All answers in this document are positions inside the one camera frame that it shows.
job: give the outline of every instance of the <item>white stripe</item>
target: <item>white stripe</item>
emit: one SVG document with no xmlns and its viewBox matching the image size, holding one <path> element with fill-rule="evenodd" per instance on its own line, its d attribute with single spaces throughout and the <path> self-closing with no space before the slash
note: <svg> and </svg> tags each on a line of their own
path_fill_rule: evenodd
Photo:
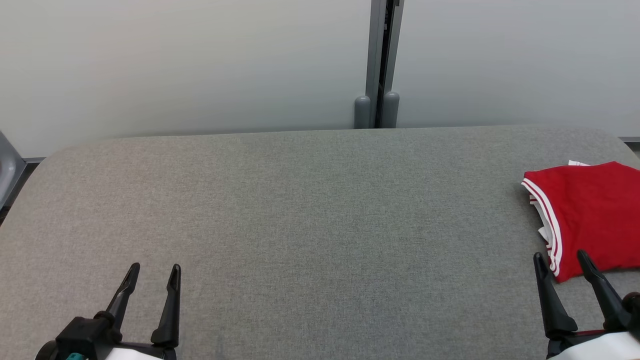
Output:
<svg viewBox="0 0 640 360">
<path fill-rule="evenodd" d="M 529 192 L 534 193 L 532 188 L 529 186 L 529 184 L 525 183 L 524 181 L 522 181 L 522 186 L 524 186 L 525 188 L 527 188 L 527 190 L 529 190 Z M 549 221 L 549 215 L 547 214 L 546 211 L 542 211 L 541 212 L 541 218 L 543 219 L 543 223 L 550 224 L 551 222 Z M 547 239 L 547 246 L 551 246 L 551 249 L 548 251 L 549 253 L 549 260 L 550 260 L 550 264 L 549 264 L 549 270 L 551 270 L 554 275 L 556 274 L 556 259 L 553 256 L 553 253 L 556 251 L 556 234 L 553 231 L 553 229 L 551 230 L 551 238 Z"/>
<path fill-rule="evenodd" d="M 540 187 L 538 187 L 538 185 L 534 184 L 531 180 L 527 178 L 525 178 L 522 181 L 522 185 L 524 185 L 524 187 L 527 188 L 529 192 L 538 193 L 539 195 L 538 201 L 542 202 L 542 204 L 547 209 L 547 211 L 544 211 L 544 213 L 545 213 L 545 217 L 548 216 L 547 220 L 551 224 L 551 230 L 552 230 L 551 254 L 555 254 L 555 256 L 550 256 L 551 266 L 549 266 L 549 268 L 551 271 L 553 271 L 555 276 L 558 276 L 558 274 L 560 274 L 560 260 L 562 260 L 562 234 L 560 233 L 560 224 L 558 224 L 556 213 L 554 213 L 554 209 L 551 206 L 551 202 L 549 201 L 549 198 L 547 197 L 545 192 L 542 191 Z"/>
</svg>

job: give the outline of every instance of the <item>white wall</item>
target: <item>white wall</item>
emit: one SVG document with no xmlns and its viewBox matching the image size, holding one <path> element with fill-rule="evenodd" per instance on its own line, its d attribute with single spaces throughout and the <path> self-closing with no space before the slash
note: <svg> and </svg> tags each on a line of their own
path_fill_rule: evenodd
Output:
<svg viewBox="0 0 640 360">
<path fill-rule="evenodd" d="M 640 136 L 640 1 L 405 0 L 392 89 L 398 127 Z"/>
<path fill-rule="evenodd" d="M 23 158 L 116 136 L 347 129 L 370 0 L 2 0 L 0 131 Z"/>
</svg>

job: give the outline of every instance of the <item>gray fabric surface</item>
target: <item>gray fabric surface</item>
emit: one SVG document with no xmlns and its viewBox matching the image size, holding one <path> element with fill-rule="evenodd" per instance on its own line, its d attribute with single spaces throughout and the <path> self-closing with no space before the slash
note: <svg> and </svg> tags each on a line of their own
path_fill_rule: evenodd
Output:
<svg viewBox="0 0 640 360">
<path fill-rule="evenodd" d="M 526 170 L 616 160 L 600 131 L 466 127 L 113 140 L 65 149 L 0 227 L 0 348 L 31 359 L 142 265 L 148 341 L 182 265 L 182 359 L 544 359 Z M 626 294 L 640 272 L 609 278 Z M 583 279 L 556 286 L 602 324 Z"/>
</svg>

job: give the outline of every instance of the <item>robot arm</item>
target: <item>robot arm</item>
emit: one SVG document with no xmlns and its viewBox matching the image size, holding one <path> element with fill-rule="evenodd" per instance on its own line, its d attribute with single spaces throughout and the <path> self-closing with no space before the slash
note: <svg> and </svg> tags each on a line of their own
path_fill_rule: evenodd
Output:
<svg viewBox="0 0 640 360">
<path fill-rule="evenodd" d="M 577 331 L 578 326 L 562 305 L 542 254 L 533 257 L 540 308 L 549 339 L 547 359 L 627 360 L 640 358 L 640 293 L 624 300 L 598 270 L 584 250 L 577 253 L 584 278 L 591 283 L 604 316 L 602 330 Z"/>
<path fill-rule="evenodd" d="M 54 341 L 40 349 L 35 360 L 176 360 L 181 278 L 178 264 L 171 270 L 160 324 L 151 335 L 151 344 L 122 341 L 120 327 L 139 272 L 139 263 L 131 265 L 105 311 L 99 311 L 92 319 L 74 318 Z"/>
</svg>

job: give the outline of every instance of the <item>folded red shirt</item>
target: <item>folded red shirt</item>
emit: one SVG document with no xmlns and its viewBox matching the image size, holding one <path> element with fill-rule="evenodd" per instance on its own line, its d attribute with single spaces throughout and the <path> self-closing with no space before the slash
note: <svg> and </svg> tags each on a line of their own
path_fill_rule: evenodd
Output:
<svg viewBox="0 0 640 360">
<path fill-rule="evenodd" d="M 562 166 L 526 172 L 522 184 L 551 228 L 549 268 L 558 282 L 582 274 L 580 249 L 601 271 L 640 267 L 640 170 Z"/>
</svg>

